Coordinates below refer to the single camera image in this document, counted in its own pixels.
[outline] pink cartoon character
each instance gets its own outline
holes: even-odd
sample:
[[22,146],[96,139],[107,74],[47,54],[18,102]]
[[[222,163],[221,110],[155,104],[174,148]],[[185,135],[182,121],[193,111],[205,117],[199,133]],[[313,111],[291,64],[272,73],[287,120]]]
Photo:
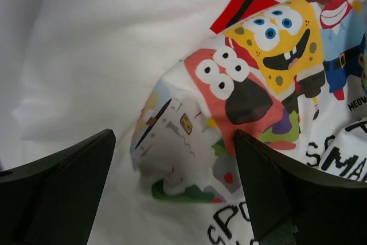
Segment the pink cartoon character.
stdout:
[[[266,90],[250,72],[248,63],[238,58],[231,47],[200,49],[187,57],[184,63],[231,155],[235,155],[233,135],[237,129],[258,138],[271,126],[282,128],[283,105]],[[277,141],[269,146],[293,149],[295,144]]]

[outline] red stripe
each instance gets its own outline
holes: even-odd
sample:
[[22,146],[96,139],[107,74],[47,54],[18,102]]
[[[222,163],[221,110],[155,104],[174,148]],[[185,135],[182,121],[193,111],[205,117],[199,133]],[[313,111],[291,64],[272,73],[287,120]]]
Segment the red stripe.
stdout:
[[[222,14],[215,20],[210,29],[218,34],[225,30],[225,26],[227,23],[233,18],[233,16],[239,11],[241,5],[245,2],[245,0],[231,0],[227,7],[224,9]],[[241,16],[241,19],[251,16],[254,13],[257,13],[265,8],[273,6],[278,2],[275,0],[254,0],[246,12]]]

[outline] red and black rectangle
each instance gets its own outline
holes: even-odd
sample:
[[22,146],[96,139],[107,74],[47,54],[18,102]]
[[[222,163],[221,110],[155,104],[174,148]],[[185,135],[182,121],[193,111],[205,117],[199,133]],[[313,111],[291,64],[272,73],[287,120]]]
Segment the red and black rectangle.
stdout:
[[240,20],[278,4],[276,0],[231,0],[210,29],[216,34]]

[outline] white surface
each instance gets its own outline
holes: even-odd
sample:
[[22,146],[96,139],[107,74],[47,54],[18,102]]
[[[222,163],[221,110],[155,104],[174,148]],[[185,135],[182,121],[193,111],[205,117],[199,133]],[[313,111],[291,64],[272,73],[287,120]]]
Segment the white surface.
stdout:
[[[122,137],[159,76],[206,36],[192,22],[199,28],[212,21],[210,11],[220,0],[193,0],[195,5],[165,1],[160,6],[162,0],[0,0],[0,160],[5,168],[62,149],[105,127]],[[150,28],[157,27],[161,31],[152,35]],[[25,72],[32,72],[23,75],[23,96],[50,101],[23,98],[15,111],[19,128],[11,111],[20,100],[23,63]],[[126,144],[121,146],[120,152],[126,152]],[[119,157],[114,157],[112,172],[117,171]],[[159,203],[149,203],[139,208],[129,185],[137,175],[128,162],[123,166],[126,173],[119,170],[109,176],[90,244],[167,244],[177,238],[169,235],[180,223],[187,226],[182,229],[188,233],[185,241],[198,242],[202,233],[195,227],[211,223],[198,218],[190,226],[190,215],[199,207],[165,205],[165,212],[156,212]],[[165,219],[178,211],[186,215],[176,216],[177,223]]]

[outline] blue eye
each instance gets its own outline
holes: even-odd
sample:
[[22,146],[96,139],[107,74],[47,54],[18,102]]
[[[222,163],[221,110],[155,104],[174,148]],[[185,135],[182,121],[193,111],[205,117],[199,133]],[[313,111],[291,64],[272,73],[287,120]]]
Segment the blue eye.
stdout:
[[285,28],[292,27],[292,21],[289,18],[283,19],[282,24]]
[[262,20],[261,18],[259,18],[259,19],[255,20],[254,23],[257,24],[257,25],[262,25],[262,24],[265,23],[265,21]]
[[276,35],[275,30],[273,28],[269,28],[265,31],[265,36],[267,39],[271,40]]
[[274,14],[274,15],[281,15],[281,14],[283,14],[283,12],[277,10],[277,11],[273,11],[272,14]]

